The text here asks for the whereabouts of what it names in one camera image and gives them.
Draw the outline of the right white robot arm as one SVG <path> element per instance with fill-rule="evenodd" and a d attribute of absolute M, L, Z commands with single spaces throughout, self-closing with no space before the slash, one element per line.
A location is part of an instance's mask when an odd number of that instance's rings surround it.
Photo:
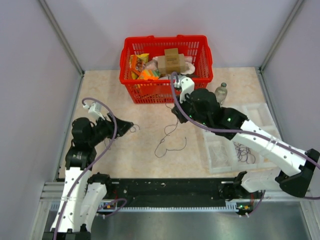
<path fill-rule="evenodd" d="M 316 168 L 319 168 L 320 153 L 311 148 L 302 150 L 283 142 L 264 131 L 245 114 L 231 107 L 222 107 L 216 95 L 206 88 L 195 88 L 189 77 L 179 78 L 176 72 L 170 76 L 174 107 L 171 110 L 180 123 L 193 125 L 224 137 L 231 142 L 242 144 L 276 165 L 266 171 L 242 171 L 233 181 L 233 192 L 239 198 L 245 198 L 257 191 L 282 190 L 290 196 L 309 200 L 308 197 Z"/>

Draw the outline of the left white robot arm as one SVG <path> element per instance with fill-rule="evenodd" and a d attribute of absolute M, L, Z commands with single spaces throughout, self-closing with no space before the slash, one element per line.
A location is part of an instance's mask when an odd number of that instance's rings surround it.
<path fill-rule="evenodd" d="M 114 191 L 108 174 L 92 173 L 94 164 L 110 149 L 113 142 L 133 126 L 121 120 L 95 98 L 84 98 L 82 106 L 94 118 L 75 119 L 71 126 L 71 146 L 65 156 L 65 178 L 56 217 L 42 235 L 44 240 L 89 240 L 93 221 L 103 198 Z"/>

